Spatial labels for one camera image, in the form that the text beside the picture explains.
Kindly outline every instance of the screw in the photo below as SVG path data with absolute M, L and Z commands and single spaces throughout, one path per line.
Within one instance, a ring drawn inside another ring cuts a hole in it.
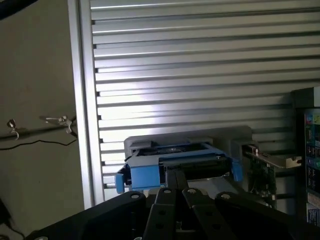
M 228 194 L 222 194 L 222 196 L 221 196 L 223 199 L 230 199 L 231 197 L 230 197 L 230 195 L 228 195 Z
M 197 191 L 196 190 L 194 190 L 194 189 L 189 189 L 188 190 L 188 193 L 190 193 L 190 194 L 195 194 Z

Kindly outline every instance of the aluminum slat wall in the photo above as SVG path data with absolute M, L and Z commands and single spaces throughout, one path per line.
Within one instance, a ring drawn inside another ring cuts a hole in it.
M 107 188 L 130 136 L 248 125 L 263 151 L 293 153 L 289 93 L 320 84 L 319 0 L 92 0 L 90 7 Z

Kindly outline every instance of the beige wall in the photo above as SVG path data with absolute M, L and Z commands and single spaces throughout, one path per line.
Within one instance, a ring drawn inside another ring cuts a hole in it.
M 0 21 L 0 135 L 15 118 L 18 127 L 46 127 L 41 115 L 75 114 L 66 0 L 39 0 Z M 65 132 L 37 139 L 67 143 Z M 0 148 L 17 142 L 0 142 Z M 37 143 L 0 151 L 0 198 L 25 234 L 83 209 L 78 143 Z M 0 227 L 0 234 L 8 234 Z M 20 239 L 12 234 L 12 239 Z

